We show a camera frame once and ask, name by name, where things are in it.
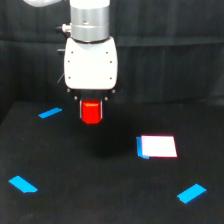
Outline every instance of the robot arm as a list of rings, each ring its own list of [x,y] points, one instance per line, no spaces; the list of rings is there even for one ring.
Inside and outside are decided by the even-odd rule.
[[[44,7],[58,3],[62,0],[23,0],[23,1],[34,7]]]
[[[61,0],[24,0],[35,7]],[[97,124],[103,103],[118,90],[118,60],[109,34],[110,0],[70,0],[71,23],[57,27],[66,36],[64,78],[67,92],[79,101],[80,118]]]

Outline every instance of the blue tape strip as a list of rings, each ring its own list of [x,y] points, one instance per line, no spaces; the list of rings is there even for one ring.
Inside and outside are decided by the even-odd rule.
[[[184,203],[189,202],[190,200],[194,199],[198,195],[205,192],[206,189],[201,187],[198,184],[195,184],[194,186],[190,187],[186,191],[182,192],[181,194],[177,195],[177,197]]]
[[[137,137],[137,152],[138,152],[138,156],[142,157],[143,159],[149,159],[148,156],[143,156],[142,155],[142,138],[141,137]]]
[[[39,114],[38,116],[41,117],[41,118],[46,118],[46,117],[49,117],[49,116],[51,116],[53,114],[56,114],[56,113],[58,113],[60,111],[62,111],[62,109],[60,109],[60,108],[54,108],[52,110],[49,110],[49,111],[44,112],[42,114]]]
[[[23,178],[17,176],[9,180],[9,183],[17,187],[19,190],[21,190],[23,193],[27,192],[36,192],[37,188],[26,182]]]

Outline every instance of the black fabric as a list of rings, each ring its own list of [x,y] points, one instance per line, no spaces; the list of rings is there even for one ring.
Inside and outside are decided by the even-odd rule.
[[[37,116],[54,107],[63,110]],[[89,126],[73,103],[17,102],[0,128],[1,224],[222,224],[223,116],[223,107],[109,103]],[[138,157],[144,134],[174,135],[178,158]],[[12,186],[17,175],[38,191]],[[179,201],[196,183],[207,193]]]
[[[115,102],[202,99],[223,104],[224,3],[112,0],[110,35],[126,87]],[[67,101],[62,80],[69,1],[35,8],[0,1],[0,120],[15,100]]]

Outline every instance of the red object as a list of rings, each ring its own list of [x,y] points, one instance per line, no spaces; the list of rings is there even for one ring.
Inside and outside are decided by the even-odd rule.
[[[82,102],[82,120],[87,124],[97,124],[102,120],[99,100],[88,99]]]

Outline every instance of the metal cylinder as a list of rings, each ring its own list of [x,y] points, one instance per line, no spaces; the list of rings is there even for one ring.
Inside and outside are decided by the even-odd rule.
[[[71,7],[71,37],[82,42],[109,38],[109,6],[96,9]]]

